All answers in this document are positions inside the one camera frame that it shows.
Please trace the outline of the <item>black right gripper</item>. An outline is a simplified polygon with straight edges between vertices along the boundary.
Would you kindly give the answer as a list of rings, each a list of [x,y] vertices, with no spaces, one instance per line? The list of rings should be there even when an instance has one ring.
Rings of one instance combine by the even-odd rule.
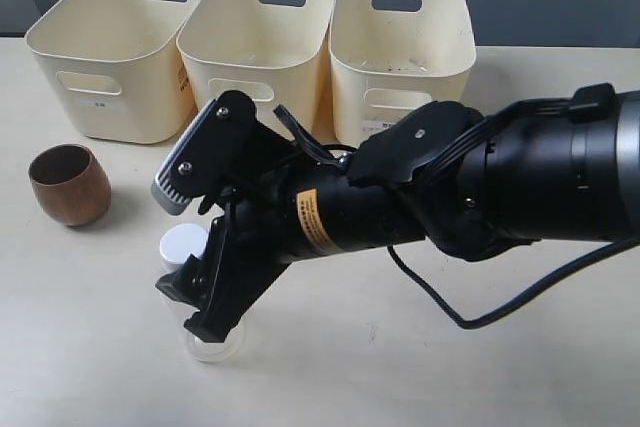
[[[220,208],[201,257],[191,254],[155,286],[193,305],[184,327],[223,343],[294,262],[405,244],[425,237],[393,192],[349,183],[350,158],[324,164],[257,122],[213,203]]]

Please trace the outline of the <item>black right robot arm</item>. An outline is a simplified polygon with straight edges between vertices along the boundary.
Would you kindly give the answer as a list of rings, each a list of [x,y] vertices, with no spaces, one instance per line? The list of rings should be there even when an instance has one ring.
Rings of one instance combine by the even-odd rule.
[[[254,101],[228,90],[193,120],[152,183],[172,215],[213,206],[201,254],[157,289],[188,305],[184,326],[225,341],[293,263],[429,240],[444,254],[484,261],[551,240],[597,249],[460,328],[510,315],[567,277],[639,244],[639,95],[608,83],[568,98],[527,99],[485,115],[432,101],[358,147],[318,142],[283,106],[278,134]]]

